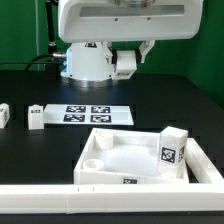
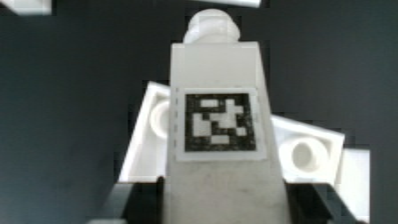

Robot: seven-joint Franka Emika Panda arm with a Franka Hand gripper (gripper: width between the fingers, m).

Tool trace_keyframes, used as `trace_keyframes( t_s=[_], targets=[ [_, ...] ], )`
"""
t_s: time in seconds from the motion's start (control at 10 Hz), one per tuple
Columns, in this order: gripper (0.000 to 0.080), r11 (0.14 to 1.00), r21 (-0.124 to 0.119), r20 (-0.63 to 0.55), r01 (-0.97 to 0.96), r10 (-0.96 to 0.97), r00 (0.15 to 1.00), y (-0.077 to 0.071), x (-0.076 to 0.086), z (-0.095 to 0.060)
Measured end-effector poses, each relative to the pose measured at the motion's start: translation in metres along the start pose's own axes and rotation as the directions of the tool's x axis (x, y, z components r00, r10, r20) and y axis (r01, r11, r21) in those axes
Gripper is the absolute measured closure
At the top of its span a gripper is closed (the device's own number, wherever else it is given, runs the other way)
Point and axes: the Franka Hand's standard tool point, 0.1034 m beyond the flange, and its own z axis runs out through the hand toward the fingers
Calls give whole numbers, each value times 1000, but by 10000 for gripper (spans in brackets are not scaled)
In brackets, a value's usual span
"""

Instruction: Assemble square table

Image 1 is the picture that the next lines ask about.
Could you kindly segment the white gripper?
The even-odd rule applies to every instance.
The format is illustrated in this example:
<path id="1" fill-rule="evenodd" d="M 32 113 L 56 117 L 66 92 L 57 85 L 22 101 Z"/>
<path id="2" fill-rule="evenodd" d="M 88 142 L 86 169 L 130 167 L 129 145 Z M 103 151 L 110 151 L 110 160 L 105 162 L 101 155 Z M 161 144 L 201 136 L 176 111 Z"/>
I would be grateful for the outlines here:
<path id="1" fill-rule="evenodd" d="M 58 33 L 67 42 L 102 41 L 106 66 L 117 63 L 111 42 L 143 41 L 136 63 L 154 40 L 189 39 L 199 30 L 204 0 L 59 0 Z"/>

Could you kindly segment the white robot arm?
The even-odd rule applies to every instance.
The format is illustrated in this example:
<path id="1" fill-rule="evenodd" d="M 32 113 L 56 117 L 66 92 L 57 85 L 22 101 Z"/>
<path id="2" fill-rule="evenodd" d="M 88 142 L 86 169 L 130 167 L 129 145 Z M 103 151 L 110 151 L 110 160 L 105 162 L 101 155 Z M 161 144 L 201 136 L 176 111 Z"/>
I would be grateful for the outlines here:
<path id="1" fill-rule="evenodd" d="M 130 78 L 157 40 L 189 39 L 204 0 L 59 0 L 59 37 L 70 45 L 62 79 L 83 87 Z"/>

